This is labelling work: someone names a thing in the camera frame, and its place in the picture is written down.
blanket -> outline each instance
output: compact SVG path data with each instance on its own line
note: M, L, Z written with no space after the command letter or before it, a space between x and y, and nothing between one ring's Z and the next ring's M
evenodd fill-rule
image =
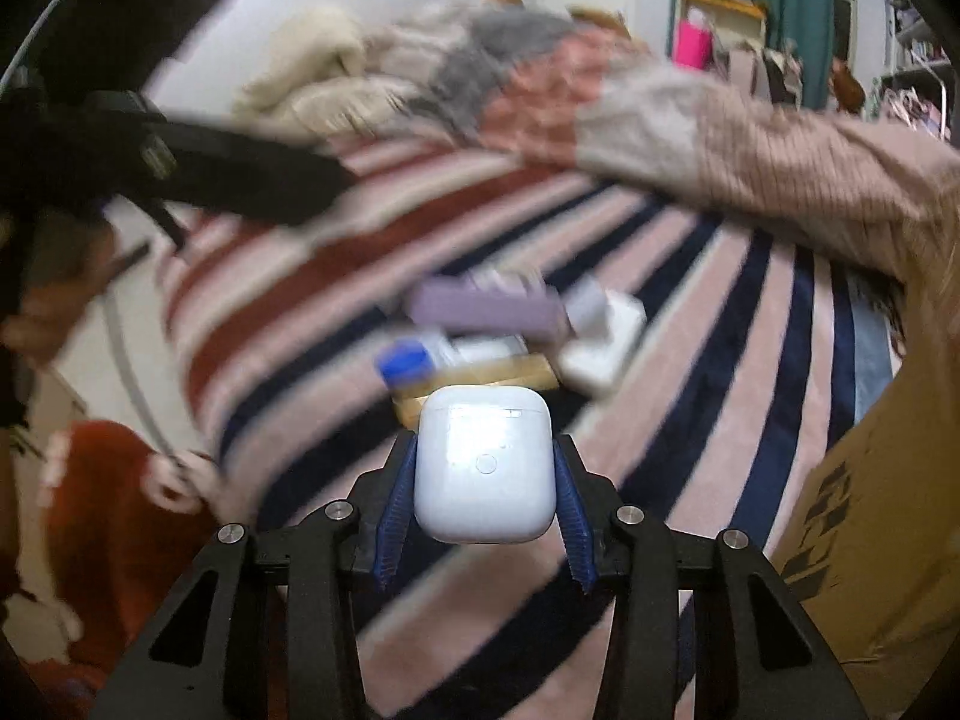
M790 220L822 250L913 281L952 345L944 363L960 359L960 155L949 145L746 100L614 32L521 8L439 5L368 43L372 71L421 89L385 130Z
M510 153L401 137L335 143L362 229L316 244L198 215L157 279L184 389L223 474L218 517L301 521L381 466L398 429L373 359L410 331L397 295L427 274L593 274L650 319L617 393L546 394L556 433L672 528L737 527L769 554L810 469L892 375L861 280L809 248L663 193ZM680 716L693 616L680 597ZM611 598L584 596L558 529L451 547L411 528L386 594L354 599L371 705L404 718L592 716Z
M272 36L269 55L268 69L233 104L237 124L261 137L309 143L370 129L415 91L402 79L366 74L363 29L331 5L287 20Z

airpods case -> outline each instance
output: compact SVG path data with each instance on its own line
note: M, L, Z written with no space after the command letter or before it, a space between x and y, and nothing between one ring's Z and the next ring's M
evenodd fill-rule
M542 536L557 504L550 412L523 386L445 386L424 404L414 514L451 544Z

cardboard box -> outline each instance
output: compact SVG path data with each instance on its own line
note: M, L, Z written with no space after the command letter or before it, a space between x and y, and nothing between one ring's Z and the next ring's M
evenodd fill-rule
M920 290L904 319L904 366L773 557L872 716L906 709L960 631L960 360Z

red stripe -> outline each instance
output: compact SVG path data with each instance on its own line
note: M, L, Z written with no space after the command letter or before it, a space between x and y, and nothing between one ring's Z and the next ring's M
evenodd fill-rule
M199 408L210 379L251 338L305 300L400 250L463 215L490 205L506 194L526 189L562 172L546 165L522 167L437 197L402 215L381 230L333 242L266 293L236 311L203 341L191 361L187 398Z
M234 236L222 245L222 247L215 248L215 250L209 252L208 255L203 257L198 263L191 264L189 271L187 271L186 276L184 276L184 280L176 287L176 293L174 293L173 297L167 302L163 322L168 335L173 327L176 313L181 309L181 305L184 304L186 295L190 293L190 290L192 290L200 280L208 276L210 272L219 268L220 264L226 260L227 257L234 254L237 250L246 247L246 245L251 244L253 241L267 235L272 229L274 229L272 226L263 223L244 220L240 223Z
M448 154L453 153L453 151L456 151L456 149L450 148L450 146L438 146L438 148L431 149L431 151L427 151L424 154L417 154L416 156L412 156L409 159L401 162L381 167L380 169L374 170L370 173L365 173L363 180L366 181L370 178L383 178L395 172L409 170L412 167L419 167L427 163L434 162L440 159L440 157L448 156ZM244 229L244 227L251 227L251 225L253 225L253 228ZM248 221L245 221L241 226L241 229L232 239L222 245L222 247L219 247L217 250L208 252L203 260L191 265L189 274L187 274L186 278L181 282L181 285L179 285L179 288L176 290L176 293L167 303L164 321L166 323L166 330L168 334L170 333L170 328L173 325L176 317L176 312L178 312L178 309L184 302L184 298L186 298L189 290L191 290L200 280L204 279L205 276L210 273L210 271L216 268L216 266L219 266L219 264L224 261L224 258L232 255L232 253L237 251L240 247L244 247L250 242L256 240L264 232L265 229L262 224L249 223Z

bed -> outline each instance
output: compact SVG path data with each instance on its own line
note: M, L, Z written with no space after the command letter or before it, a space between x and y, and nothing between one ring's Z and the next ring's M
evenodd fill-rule
M361 179L336 237L328 220L290 231L196 215L182 256L160 261L166 331L222 474L224 521L299 522L383 464L398 424L373 358L409 332L395 300L427 274L523 266L561 292L592 274L641 299L650 324L617 393L545 394L554 430L671 528L740 528L768 554L810 469L891 380L877 279L797 242L823 227L794 180L809 161L845 164L841 194L856 197L881 170L874 152L842 151L832 124L824 146L822 124L784 112L799 123L777 137L803 130L810 148L757 172L751 148L776 154L751 144L755 123L733 141L690 124L731 127L755 116L752 103L709 86L720 101L704 114L697 95L713 81L605 30L536 19L474 4L381 36L376 71L421 94L373 135L332 142ZM785 176L790 187L776 186ZM810 213L792 214L795 235L744 221L764 210L751 197L786 207L797 193ZM869 232L862 208L846 218ZM827 250L851 240L843 227L818 236ZM679 609L678 712L691 716L685 596ZM354 616L368 700L385 716L592 716L611 599L582 594L556 527L525 545L450 547L414 524L395 584L357 598Z

